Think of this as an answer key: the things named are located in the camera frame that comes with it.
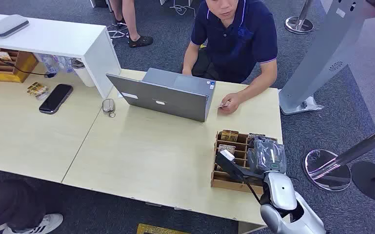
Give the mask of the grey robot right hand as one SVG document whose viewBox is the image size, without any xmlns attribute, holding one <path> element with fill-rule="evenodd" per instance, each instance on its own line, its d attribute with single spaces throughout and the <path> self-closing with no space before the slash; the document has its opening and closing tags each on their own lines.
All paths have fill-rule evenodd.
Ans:
<svg viewBox="0 0 375 234">
<path fill-rule="evenodd" d="M 247 161 L 250 171 L 255 174 L 267 171 L 286 174 L 285 147 L 283 144 L 279 144 L 275 138 L 248 134 Z"/>
</svg>

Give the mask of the person's left hand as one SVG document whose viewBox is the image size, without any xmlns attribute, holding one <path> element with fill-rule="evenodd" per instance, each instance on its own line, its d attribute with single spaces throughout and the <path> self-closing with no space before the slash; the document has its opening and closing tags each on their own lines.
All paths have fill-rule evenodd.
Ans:
<svg viewBox="0 0 375 234">
<path fill-rule="evenodd" d="M 232 114 L 238 109 L 242 102 L 243 98 L 240 93 L 230 93 L 222 99 L 218 112 L 226 115 Z"/>
</svg>

